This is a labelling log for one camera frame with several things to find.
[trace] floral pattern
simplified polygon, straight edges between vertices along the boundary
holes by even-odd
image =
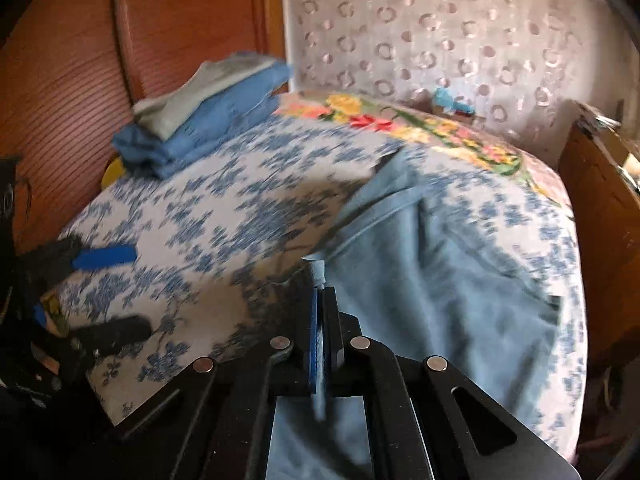
[[[95,246],[128,240],[138,250],[134,264],[76,272],[59,290],[72,326],[132,313],[152,323],[149,341],[101,360],[88,375],[114,423],[197,357],[227,360],[273,334],[282,312],[270,283],[311,251],[380,156],[408,142],[410,163],[452,221],[466,223],[563,298],[531,429],[572,455],[586,373],[572,220],[517,178],[526,156],[513,148],[451,121],[416,116],[418,125],[395,108],[371,107],[344,96],[285,96],[280,114],[170,180],[119,179],[69,226]],[[516,173],[496,171],[513,166],[515,156]]]
[[[370,98],[350,94],[304,91],[289,94],[278,110],[283,115],[349,123],[410,142],[436,144],[439,151],[511,176],[572,215],[558,175],[546,164],[487,132],[476,132],[452,120]]]

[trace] folded towel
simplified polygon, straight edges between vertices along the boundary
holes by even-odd
[[[134,175],[168,178],[271,115],[278,107],[278,97],[271,93],[289,76],[289,67],[277,61],[203,101],[169,140],[128,124],[114,134],[113,147]]]
[[[273,57],[238,52],[222,61],[205,61],[184,85],[173,92],[142,99],[132,108],[134,120],[149,133],[169,139],[205,99],[276,63]]]

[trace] patterned wallpaper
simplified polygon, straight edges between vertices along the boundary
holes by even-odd
[[[423,107],[438,86],[556,165],[577,111],[613,115],[630,40],[603,0],[286,0],[294,88]]]

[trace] wooden wardrobe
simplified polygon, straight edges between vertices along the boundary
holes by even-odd
[[[599,145],[574,125],[559,171],[574,207],[590,365],[624,365],[640,352],[640,197]]]
[[[132,103],[238,50],[284,57],[282,0],[33,0],[0,53],[0,155],[20,154],[18,251],[100,191]]]

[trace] folded blue cloth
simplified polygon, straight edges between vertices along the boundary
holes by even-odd
[[[131,123],[114,134],[113,147],[134,175],[171,177],[269,117],[278,107],[278,97],[271,93],[289,77],[289,66],[276,62],[203,101],[169,140]]]

